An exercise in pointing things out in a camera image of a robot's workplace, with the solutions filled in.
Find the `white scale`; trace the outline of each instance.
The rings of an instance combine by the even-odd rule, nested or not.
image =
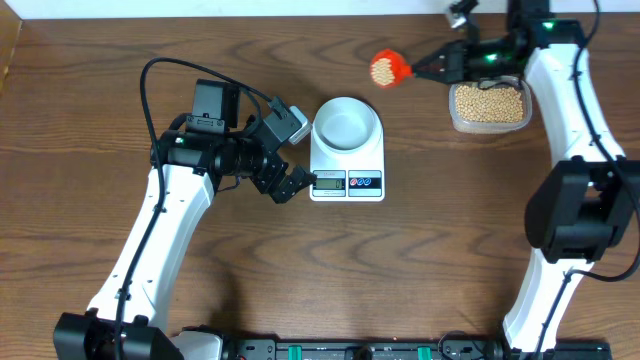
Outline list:
[[[311,130],[313,201],[382,201],[384,139],[373,109],[356,99],[322,105]]]

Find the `orange object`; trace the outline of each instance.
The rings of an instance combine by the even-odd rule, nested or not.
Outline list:
[[[369,74],[376,85],[381,88],[390,88],[400,84],[406,77],[413,76],[413,70],[402,55],[385,49],[371,60]]]

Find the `wire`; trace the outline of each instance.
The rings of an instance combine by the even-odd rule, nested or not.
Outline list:
[[[600,153],[602,153],[602,156],[604,156],[604,158],[607,160],[607,163],[612,168],[613,173],[615,174],[615,176],[618,177],[618,179],[620,179],[620,182],[622,183],[622,187],[629,195],[629,198],[631,199],[631,202],[633,203],[633,207],[635,209],[636,221],[638,222],[638,226],[640,227],[640,205],[638,204],[638,195],[636,194],[634,187],[629,181],[629,178],[627,177],[627,175],[620,169],[620,167],[618,166],[616,161],[613,159],[611,154],[609,154],[609,152],[604,148],[604,145],[602,145],[602,142],[600,141],[600,135],[596,132],[593,122],[591,121],[591,117],[589,116],[589,111],[587,110],[587,106],[584,101],[584,97],[582,96],[582,89],[580,88],[579,78],[581,73],[578,71],[578,63],[580,60],[580,56],[586,49],[587,45],[589,45],[589,43],[591,42],[591,39],[593,39],[593,37],[595,36],[596,32],[598,31],[598,26],[600,25],[600,4],[598,3],[598,0],[593,0],[593,3],[596,9],[596,18],[595,18],[593,27],[591,28],[591,32],[585,39],[584,43],[579,46],[578,52],[576,53],[575,59],[573,61],[573,74],[572,74],[573,85],[576,91],[576,97],[578,98],[578,103],[580,105],[580,110],[582,111],[582,115],[584,116],[584,120],[587,124],[587,128],[589,129],[589,133],[591,134],[592,141],[596,145]],[[528,360],[535,359],[540,355],[540,352],[542,350],[542,344],[544,343],[544,337],[547,333],[547,328],[551,324],[551,320],[553,319],[553,315],[555,314],[558,308],[560,299],[562,298],[562,295],[564,294],[567,288],[567,285],[569,284],[569,282],[571,282],[571,277],[573,275],[575,274],[583,275],[598,281],[612,283],[612,282],[618,282],[618,281],[623,281],[628,279],[638,270],[638,267],[640,267],[640,242],[639,242],[638,251],[635,255],[633,263],[626,271],[624,271],[620,275],[605,276],[605,275],[596,274],[590,271],[576,270],[576,269],[569,270],[564,276],[562,286],[560,287],[560,290],[558,291],[558,294],[556,295],[556,298],[553,301],[553,305],[549,310],[549,315],[547,316],[546,321],[542,324],[542,331],[538,339],[538,344],[536,345],[536,350],[527,359]]]
[[[236,183],[234,185],[227,186],[226,188],[224,188],[222,190],[218,190],[218,194],[223,192],[223,191],[229,191],[229,190],[236,189],[238,186],[240,186],[240,176],[236,176]]]
[[[449,331],[448,333],[442,335],[442,337],[440,338],[440,340],[438,341],[438,352],[440,353],[440,355],[442,356],[443,359],[445,360],[453,360],[451,357],[449,357],[449,355],[446,355],[443,351],[442,351],[442,342],[444,341],[445,338],[447,338],[448,336],[451,335],[455,335],[455,334],[460,334],[460,335],[464,335],[465,337],[467,337],[467,339],[471,342],[471,344],[473,344],[473,347],[480,353],[483,354],[484,352],[480,349],[480,347],[478,346],[478,344],[476,344],[475,341],[473,341],[473,339],[471,339],[471,337],[469,335],[467,335],[466,332],[462,331],[462,330],[452,330]],[[484,355],[481,355],[477,358],[471,359],[471,360],[483,360],[484,359]]]
[[[484,82],[486,82],[486,81],[496,81],[496,82],[495,82],[495,83],[493,83],[493,84],[491,84],[491,85],[489,85],[489,86],[485,86],[485,87],[483,87],[483,86],[482,86],[482,84],[483,84]],[[485,91],[485,90],[491,90],[491,89],[493,89],[493,88],[495,88],[495,87],[498,87],[498,86],[501,86],[501,85],[502,85],[502,86],[507,86],[507,87],[515,88],[516,90],[522,90],[522,89],[524,88],[524,87],[523,87],[523,85],[522,85],[522,83],[523,83],[523,82],[524,82],[524,80],[522,80],[521,78],[518,78],[518,85],[516,86],[516,85],[514,85],[514,84],[512,84],[512,83],[510,83],[510,82],[508,82],[508,81],[500,81],[500,80],[481,80],[480,82],[478,82],[478,89],[479,89],[479,90],[483,90],[483,91]]]
[[[258,104],[253,96],[251,96],[251,93],[247,92],[246,94],[247,96],[249,96],[249,99],[251,99],[251,102],[253,102],[253,105],[256,107],[258,116],[256,117],[254,115],[250,115],[249,119],[247,120],[247,126],[243,130],[228,133],[229,136],[234,138],[246,138],[251,136],[256,130],[258,130],[260,124],[262,123],[262,111],[260,110],[260,104]]]
[[[262,99],[264,99],[267,102],[271,102],[271,98],[269,98],[268,96],[266,96],[265,94],[263,94],[262,92],[248,86],[245,85],[239,81],[236,81],[230,77],[227,77],[225,75],[222,75],[221,73],[217,72],[217,71],[213,71],[211,69],[208,69],[204,66],[200,66],[200,65],[196,65],[194,63],[190,63],[188,61],[184,61],[184,60],[179,60],[179,59],[173,59],[173,58],[166,58],[166,57],[159,57],[159,58],[155,58],[155,59],[151,59],[142,69],[142,73],[140,74],[140,100],[142,102],[142,111],[144,112],[144,118],[145,121],[147,123],[147,129],[149,130],[149,137],[151,138],[151,149],[153,151],[153,157],[154,157],[154,161],[155,161],[155,168],[158,171],[158,202],[156,203],[156,206],[153,210],[153,215],[151,216],[151,220],[149,221],[149,224],[147,225],[146,230],[144,231],[144,234],[142,235],[142,239],[140,240],[140,244],[138,244],[138,248],[136,249],[136,252],[134,253],[133,257],[131,258],[131,263],[129,264],[129,268],[127,269],[127,273],[124,277],[124,281],[122,283],[122,288],[119,290],[118,292],[118,307],[116,309],[116,319],[115,319],[115,324],[114,324],[114,345],[115,345],[115,358],[116,360],[121,360],[124,358],[124,354],[123,354],[123,346],[122,346],[122,330],[123,330],[123,318],[124,318],[124,307],[127,301],[127,298],[129,297],[129,285],[131,285],[131,280],[133,278],[133,273],[135,272],[136,266],[138,265],[138,262],[140,261],[140,257],[142,255],[142,252],[144,251],[144,248],[147,244],[147,241],[149,240],[149,237],[151,236],[151,231],[153,230],[153,227],[155,226],[156,222],[158,221],[158,217],[160,216],[160,214],[165,211],[164,210],[164,199],[165,199],[165,194],[166,194],[166,186],[165,186],[165,182],[164,182],[164,172],[163,172],[163,167],[162,167],[162,160],[160,159],[160,149],[158,147],[158,139],[156,137],[156,132],[153,128],[153,121],[151,120],[151,112],[149,110],[149,103],[147,102],[147,90],[146,90],[146,79],[147,79],[147,73],[149,72],[149,69],[151,69],[151,67],[156,64],[156,63],[173,63],[173,64],[178,64],[178,65],[182,65],[182,66],[186,66],[186,67],[190,67],[192,69],[196,69],[196,70],[200,70],[202,72],[205,72],[209,75],[213,75],[215,77],[218,77],[222,80],[225,80],[229,83],[235,84],[240,86],[241,89],[243,89],[247,96],[249,96],[249,99],[251,99],[251,102],[256,105],[256,108],[258,109],[258,114],[260,114],[260,105],[258,104],[258,102],[256,101],[256,99],[251,95],[251,93],[258,95],[259,97],[261,97]],[[184,120],[186,119],[186,115],[187,114],[181,114],[179,115],[176,119],[173,120],[173,122],[171,123],[170,127],[176,127],[180,128],[180,126],[182,126],[182,124],[184,123]]]

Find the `clear plastic container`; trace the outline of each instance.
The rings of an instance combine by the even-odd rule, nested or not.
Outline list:
[[[502,76],[495,80],[484,81],[483,86],[491,86],[492,83],[496,82],[511,83],[516,89],[518,88],[518,78],[513,76]],[[451,86],[451,89],[449,90],[449,111],[451,112],[451,118],[453,119],[453,127],[456,130],[471,134],[503,134],[509,131],[522,129],[529,123],[529,121],[531,121],[531,114],[533,112],[531,104],[531,90],[529,89],[529,85],[524,81],[522,82],[522,90],[519,90],[524,114],[522,121],[513,123],[497,123],[470,121],[462,118],[456,109],[456,89],[463,85],[477,86],[477,84],[478,83],[475,82],[455,84]],[[496,89],[507,87],[509,87],[509,85],[506,84],[495,86]]]

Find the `wooden table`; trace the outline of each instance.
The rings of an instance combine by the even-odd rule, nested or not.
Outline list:
[[[495,36],[504,18],[480,23]],[[591,48],[604,113],[636,159],[639,35],[640,15],[608,14]],[[115,264],[147,184],[138,80],[155,56],[210,66],[310,118],[333,97],[366,99],[386,141],[381,204],[300,194],[274,205],[248,181],[217,196],[182,265],[168,333],[201,323],[283,338],[497,333],[528,263],[524,207],[550,170],[539,111],[513,134],[461,134],[446,86],[386,91],[367,74],[381,49],[415,60],[455,36],[441,16],[27,22],[0,99],[0,358],[54,357],[58,317],[82,313]],[[191,109],[198,75],[154,68],[158,131]],[[308,165],[308,142],[283,152]],[[637,234],[634,224],[596,269],[623,271]],[[616,359],[637,358],[639,278],[585,280],[559,336],[603,338]]]

